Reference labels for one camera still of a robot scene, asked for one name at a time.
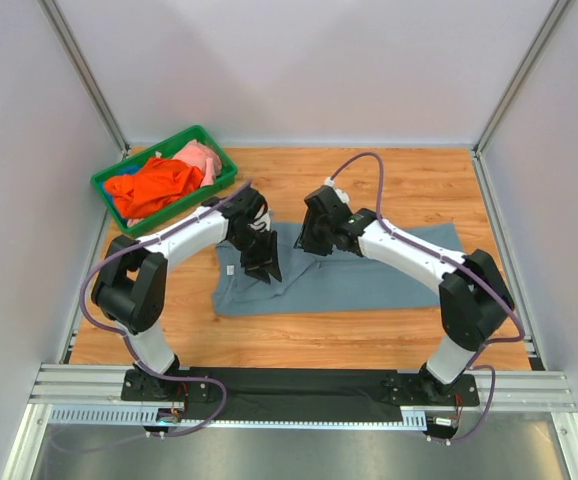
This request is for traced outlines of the grey-blue t shirt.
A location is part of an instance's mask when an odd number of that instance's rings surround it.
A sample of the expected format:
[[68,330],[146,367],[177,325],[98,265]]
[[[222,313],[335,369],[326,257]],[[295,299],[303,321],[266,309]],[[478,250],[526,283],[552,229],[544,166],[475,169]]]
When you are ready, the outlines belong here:
[[333,251],[318,256],[296,249],[297,223],[277,223],[282,280],[266,284],[244,273],[240,253],[216,247],[219,280],[213,310],[226,317],[437,307],[437,294],[378,261]]

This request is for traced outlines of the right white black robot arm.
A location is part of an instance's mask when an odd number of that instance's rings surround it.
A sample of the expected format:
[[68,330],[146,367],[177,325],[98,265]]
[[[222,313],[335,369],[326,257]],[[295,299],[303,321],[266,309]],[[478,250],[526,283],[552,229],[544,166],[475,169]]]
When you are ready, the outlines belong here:
[[346,206],[307,209],[295,246],[329,255],[334,249],[378,261],[438,295],[444,335],[418,373],[419,389],[436,401],[448,394],[515,304],[493,258],[467,255],[407,233],[377,213]]

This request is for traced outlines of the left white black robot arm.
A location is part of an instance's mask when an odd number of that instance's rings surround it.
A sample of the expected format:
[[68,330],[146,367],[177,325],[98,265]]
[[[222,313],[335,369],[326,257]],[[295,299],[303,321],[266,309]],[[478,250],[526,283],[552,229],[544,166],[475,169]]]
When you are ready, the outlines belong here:
[[250,278],[266,284],[282,279],[268,203],[248,185],[224,199],[210,198],[152,235],[136,240],[120,235],[110,244],[91,301],[109,319],[106,330],[121,335],[134,359],[125,375],[123,400],[183,400],[189,381],[160,322],[167,278],[187,259],[222,242],[239,252],[240,266]]

